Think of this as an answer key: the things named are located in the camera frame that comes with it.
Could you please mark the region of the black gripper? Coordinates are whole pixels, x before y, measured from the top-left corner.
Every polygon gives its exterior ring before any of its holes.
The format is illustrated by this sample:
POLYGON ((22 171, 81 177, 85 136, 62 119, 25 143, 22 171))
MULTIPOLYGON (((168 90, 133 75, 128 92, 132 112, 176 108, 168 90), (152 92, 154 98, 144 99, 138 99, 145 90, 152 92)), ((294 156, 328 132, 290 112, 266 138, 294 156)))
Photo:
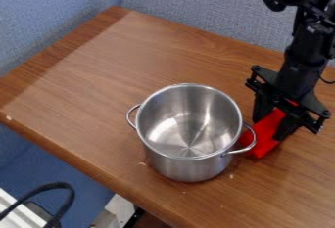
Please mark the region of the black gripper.
POLYGON ((300 127, 316 134, 330 117, 313 91, 322 70, 324 66, 289 66, 280 71, 250 67, 245 86, 254 93, 252 121, 260 121, 274 109, 284 112, 273 134, 277 141, 284 141, 300 127))

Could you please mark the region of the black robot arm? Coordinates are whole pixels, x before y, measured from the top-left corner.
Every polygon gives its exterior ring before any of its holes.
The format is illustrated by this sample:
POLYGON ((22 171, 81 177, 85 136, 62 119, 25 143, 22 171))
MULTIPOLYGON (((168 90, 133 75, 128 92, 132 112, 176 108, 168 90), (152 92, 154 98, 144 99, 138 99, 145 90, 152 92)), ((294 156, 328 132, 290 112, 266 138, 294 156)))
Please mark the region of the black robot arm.
POLYGON ((278 109, 284 117, 274 126, 272 139, 284 140, 298 128, 316 133, 330 117, 313 88, 321 80, 328 61, 335 58, 335 0, 262 0, 281 12, 294 7, 292 43, 284 52, 281 68, 250 68, 245 86, 254 92, 252 120, 262 120, 278 109))

